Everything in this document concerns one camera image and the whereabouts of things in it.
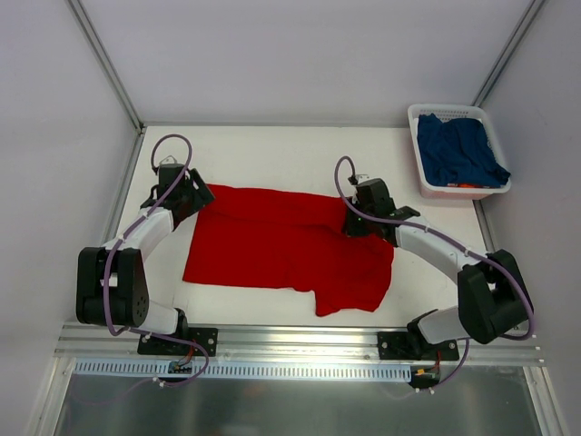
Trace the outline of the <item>red t shirt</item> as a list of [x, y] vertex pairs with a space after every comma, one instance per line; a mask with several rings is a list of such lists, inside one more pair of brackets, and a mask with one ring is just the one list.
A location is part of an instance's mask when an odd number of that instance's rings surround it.
[[231, 287], [313, 292], [319, 317], [374, 312], [392, 282], [394, 248], [343, 232], [339, 197], [213, 184], [197, 215], [182, 278]]

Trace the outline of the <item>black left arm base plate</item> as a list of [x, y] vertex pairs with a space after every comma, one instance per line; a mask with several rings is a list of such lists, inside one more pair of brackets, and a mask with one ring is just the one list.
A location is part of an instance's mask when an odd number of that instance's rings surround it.
[[137, 346], [137, 353], [143, 356], [185, 357], [190, 350], [193, 350], [192, 354], [194, 356], [203, 356], [201, 350], [182, 343], [182, 341], [187, 341], [202, 346], [210, 357], [214, 357], [218, 345], [218, 333], [219, 330], [216, 328], [187, 327], [184, 331], [172, 335], [174, 339], [178, 339], [180, 342], [169, 341], [155, 336], [146, 339], [142, 335]]

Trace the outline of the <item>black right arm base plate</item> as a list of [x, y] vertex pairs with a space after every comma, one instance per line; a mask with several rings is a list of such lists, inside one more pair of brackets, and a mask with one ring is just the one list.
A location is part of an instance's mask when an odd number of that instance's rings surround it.
[[428, 343], [414, 332], [378, 332], [377, 347], [379, 358], [384, 361], [443, 361], [459, 359], [456, 341]]

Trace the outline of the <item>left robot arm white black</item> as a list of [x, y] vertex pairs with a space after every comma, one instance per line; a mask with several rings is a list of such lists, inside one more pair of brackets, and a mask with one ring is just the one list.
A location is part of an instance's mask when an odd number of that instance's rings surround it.
[[130, 330], [150, 336], [170, 354], [190, 340], [183, 310], [150, 298], [144, 264], [157, 245], [215, 199], [196, 169], [179, 163], [156, 168], [158, 183], [121, 234], [78, 256], [75, 314], [116, 336]]

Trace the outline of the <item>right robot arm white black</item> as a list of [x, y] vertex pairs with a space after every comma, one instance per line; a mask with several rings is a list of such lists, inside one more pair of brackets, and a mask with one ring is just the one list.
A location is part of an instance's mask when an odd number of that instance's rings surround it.
[[343, 232], [352, 237], [370, 234], [417, 255], [457, 286], [457, 305], [432, 310], [413, 319], [401, 348], [387, 347], [395, 359], [432, 360], [459, 340], [488, 344], [497, 338], [525, 341], [534, 329], [514, 334], [522, 323], [532, 324], [534, 308], [515, 257], [506, 250], [478, 253], [446, 235], [417, 210], [397, 207], [385, 182], [352, 175], [355, 188], [346, 199]]

